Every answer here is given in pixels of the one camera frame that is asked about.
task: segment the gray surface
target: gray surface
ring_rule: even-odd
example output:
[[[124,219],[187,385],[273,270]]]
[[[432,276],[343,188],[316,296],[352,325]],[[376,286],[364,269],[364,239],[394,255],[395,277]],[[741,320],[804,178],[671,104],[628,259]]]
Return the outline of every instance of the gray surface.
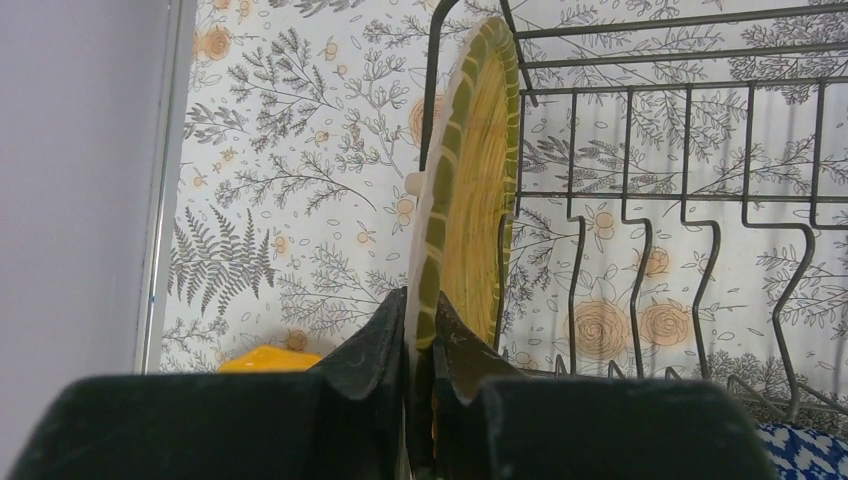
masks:
[[[167,6],[0,1],[0,475],[64,385],[132,370]]]

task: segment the yellow object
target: yellow object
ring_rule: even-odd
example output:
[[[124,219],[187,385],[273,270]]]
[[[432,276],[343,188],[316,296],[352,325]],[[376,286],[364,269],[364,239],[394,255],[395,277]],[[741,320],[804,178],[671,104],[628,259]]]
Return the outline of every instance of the yellow object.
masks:
[[[220,373],[302,372],[321,361],[314,353],[295,352],[262,345],[239,358],[223,363]]]

